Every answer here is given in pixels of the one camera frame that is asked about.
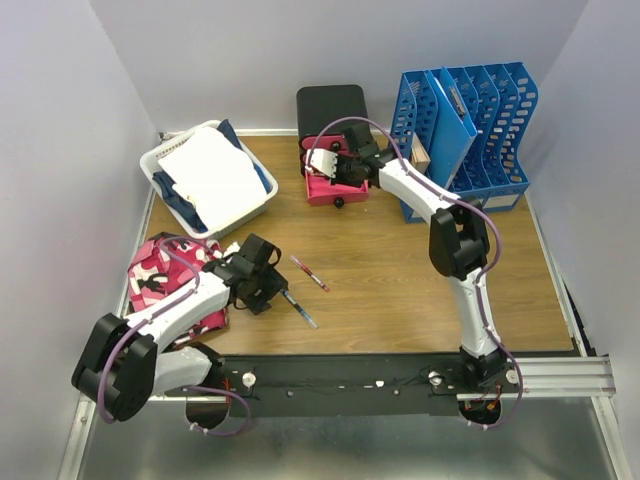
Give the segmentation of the blue gel pen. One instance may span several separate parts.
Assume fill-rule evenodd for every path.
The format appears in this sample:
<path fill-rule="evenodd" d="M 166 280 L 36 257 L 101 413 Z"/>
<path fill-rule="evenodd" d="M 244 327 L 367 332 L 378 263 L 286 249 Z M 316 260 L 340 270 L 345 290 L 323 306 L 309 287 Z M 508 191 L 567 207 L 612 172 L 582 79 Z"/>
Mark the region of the blue gel pen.
<path fill-rule="evenodd" d="M 291 294 L 287 290 L 281 291 L 282 296 L 286 299 L 286 301 L 298 312 L 298 314 L 304 319 L 307 325 L 316 330 L 318 325 L 309 315 L 309 313 L 291 296 Z"/>

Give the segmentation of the pink bottom drawer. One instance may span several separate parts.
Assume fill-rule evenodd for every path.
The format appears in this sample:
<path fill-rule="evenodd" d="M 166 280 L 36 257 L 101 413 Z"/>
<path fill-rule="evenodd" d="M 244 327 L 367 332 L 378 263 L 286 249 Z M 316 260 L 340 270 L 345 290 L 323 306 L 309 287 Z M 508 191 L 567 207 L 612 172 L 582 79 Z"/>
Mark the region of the pink bottom drawer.
<path fill-rule="evenodd" d="M 364 202 L 369 198 L 366 184 L 352 187 L 341 184 L 333 185 L 320 175 L 305 174 L 307 202 L 311 206 L 332 205 L 338 209 L 348 203 Z"/>

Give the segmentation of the orange cover paperback book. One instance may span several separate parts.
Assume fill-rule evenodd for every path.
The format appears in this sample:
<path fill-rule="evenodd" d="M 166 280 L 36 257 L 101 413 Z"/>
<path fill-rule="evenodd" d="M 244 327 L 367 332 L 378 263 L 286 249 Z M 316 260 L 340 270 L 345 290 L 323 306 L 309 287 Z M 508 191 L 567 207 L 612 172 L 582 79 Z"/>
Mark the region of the orange cover paperback book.
<path fill-rule="evenodd" d="M 410 162 L 411 165 L 423 175 L 427 173 L 428 167 L 431 163 L 429 154 L 417 135 L 413 136 Z"/>

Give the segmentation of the blue file folder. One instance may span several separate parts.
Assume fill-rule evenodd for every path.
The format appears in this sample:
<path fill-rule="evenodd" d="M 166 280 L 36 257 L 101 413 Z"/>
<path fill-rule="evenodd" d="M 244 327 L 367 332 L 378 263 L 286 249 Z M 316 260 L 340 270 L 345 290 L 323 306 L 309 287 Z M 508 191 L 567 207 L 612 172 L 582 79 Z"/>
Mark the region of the blue file folder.
<path fill-rule="evenodd" d="M 435 94 L 436 115 L 428 153 L 430 179 L 445 189 L 452 184 L 477 135 L 477 129 L 454 77 L 447 68 L 427 71 Z"/>

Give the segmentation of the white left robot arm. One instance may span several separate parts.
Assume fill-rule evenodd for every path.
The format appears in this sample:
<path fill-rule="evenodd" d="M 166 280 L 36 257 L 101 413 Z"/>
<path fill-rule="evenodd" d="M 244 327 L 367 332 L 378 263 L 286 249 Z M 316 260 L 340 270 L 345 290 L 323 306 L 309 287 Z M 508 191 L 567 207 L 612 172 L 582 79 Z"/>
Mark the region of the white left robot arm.
<path fill-rule="evenodd" d="M 152 396 L 176 389 L 234 397 L 220 354 L 202 344 L 171 346 L 230 305 L 261 314 L 288 287 L 277 269 L 281 249 L 255 234 L 230 253 L 215 254 L 207 244 L 180 236 L 162 240 L 159 248 L 183 264 L 190 279 L 142 311 L 101 317 L 72 374 L 72 385 L 96 403 L 108 424 L 131 419 Z"/>

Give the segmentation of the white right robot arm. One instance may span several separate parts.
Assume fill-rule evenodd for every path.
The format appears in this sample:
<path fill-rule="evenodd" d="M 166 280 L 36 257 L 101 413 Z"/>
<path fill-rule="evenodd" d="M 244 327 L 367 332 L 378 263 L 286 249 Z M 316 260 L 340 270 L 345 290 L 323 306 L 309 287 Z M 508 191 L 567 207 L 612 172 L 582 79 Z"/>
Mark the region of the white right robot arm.
<path fill-rule="evenodd" d="M 471 391 L 485 390 L 496 380 L 503 357 L 487 306 L 489 240 L 480 203 L 464 201 L 433 183 L 397 147 L 380 149 L 363 123 L 343 129 L 342 135 L 349 154 L 337 157 L 331 180 L 374 185 L 396 196 L 429 224 L 430 261 L 449 280 L 459 310 L 461 382 Z"/>

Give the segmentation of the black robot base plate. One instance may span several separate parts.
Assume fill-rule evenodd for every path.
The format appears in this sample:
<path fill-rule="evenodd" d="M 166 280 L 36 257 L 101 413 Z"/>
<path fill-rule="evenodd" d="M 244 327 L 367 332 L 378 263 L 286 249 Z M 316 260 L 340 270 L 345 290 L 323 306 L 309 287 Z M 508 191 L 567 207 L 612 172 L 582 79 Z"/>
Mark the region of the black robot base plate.
<path fill-rule="evenodd" d="M 517 394 L 511 369 L 477 383 L 458 353 L 229 355 L 221 367 L 254 417 L 456 416 L 466 398 Z"/>

